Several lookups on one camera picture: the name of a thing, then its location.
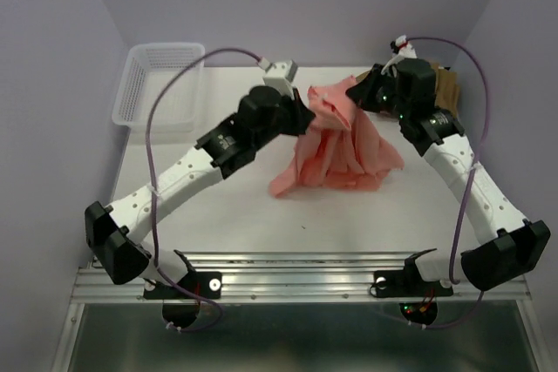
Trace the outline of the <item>white perforated plastic basket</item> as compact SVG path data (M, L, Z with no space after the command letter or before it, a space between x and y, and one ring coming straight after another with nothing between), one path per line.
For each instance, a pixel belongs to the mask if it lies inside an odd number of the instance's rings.
M112 122L135 131L146 129L156 98L179 71L205 54L198 43L137 44L129 50L112 109ZM173 84L153 116L153 132L191 132L200 114L198 64Z

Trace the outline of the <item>aluminium mounting rail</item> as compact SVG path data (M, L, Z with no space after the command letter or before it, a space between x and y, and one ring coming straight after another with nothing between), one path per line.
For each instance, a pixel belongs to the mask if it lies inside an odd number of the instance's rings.
M369 288L375 272L404 265L408 253L194 253L188 259L198 272L222 274L220 304L381 302ZM150 302L144 281L114 285L96 261L80 268L72 303ZM524 277L487 291L483 301L524 301L531 294Z

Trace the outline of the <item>pink skirt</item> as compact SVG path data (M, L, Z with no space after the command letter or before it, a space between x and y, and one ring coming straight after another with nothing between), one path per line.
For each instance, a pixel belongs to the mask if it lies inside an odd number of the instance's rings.
M289 166L269 183L280 198L298 187L373 192L405 162L366 113L346 95L357 85L349 76L333 85L308 89L315 118L294 146Z

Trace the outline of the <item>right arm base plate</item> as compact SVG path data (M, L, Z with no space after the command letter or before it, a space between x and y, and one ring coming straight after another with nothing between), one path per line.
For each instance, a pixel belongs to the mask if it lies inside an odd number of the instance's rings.
M422 298L453 296L452 287L443 287L439 281L424 281L415 267L374 272L369 294L375 298Z

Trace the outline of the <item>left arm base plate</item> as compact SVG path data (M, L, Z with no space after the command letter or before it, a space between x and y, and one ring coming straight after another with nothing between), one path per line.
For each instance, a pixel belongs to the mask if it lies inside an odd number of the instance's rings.
M192 294L203 298L217 300L221 298L222 273L219 271L196 271L188 274L179 282L179 286ZM180 290L170 285L155 282L146 283L143 291L146 300L180 300L189 299Z

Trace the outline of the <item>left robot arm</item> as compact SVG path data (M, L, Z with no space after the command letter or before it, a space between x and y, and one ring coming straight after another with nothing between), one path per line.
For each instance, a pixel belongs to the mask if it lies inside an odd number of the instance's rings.
M197 193L252 163L280 135L301 136L315 118L298 94L253 87L238 109L196 141L185 155L137 191L107 206L85 209L86 243L116 285L137 278L164 284L176 297L194 291L196 273L178 251L160 248L159 221Z

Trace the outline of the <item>tan brown skirt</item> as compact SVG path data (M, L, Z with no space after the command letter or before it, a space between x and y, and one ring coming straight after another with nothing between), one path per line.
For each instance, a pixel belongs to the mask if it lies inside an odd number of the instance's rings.
M460 87L457 82L457 74L450 69L439 65L433 61L427 61L436 72L435 88L435 110L443 109L449 111L453 116L457 115L457 105L459 102Z

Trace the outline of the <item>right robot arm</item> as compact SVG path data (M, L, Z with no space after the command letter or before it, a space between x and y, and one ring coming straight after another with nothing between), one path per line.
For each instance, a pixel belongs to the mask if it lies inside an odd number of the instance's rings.
M401 273L404 289L420 294L432 283L449 280L450 264L459 264L458 281L488 291L532 271L550 239L548 226L531 221L497 187L478 161L465 130L448 110L435 104L437 74L418 58L374 64L346 95L367 112L398 119L400 131L444 180L460 204L459 220L468 220L479 245L443 255L437 249L414 254Z

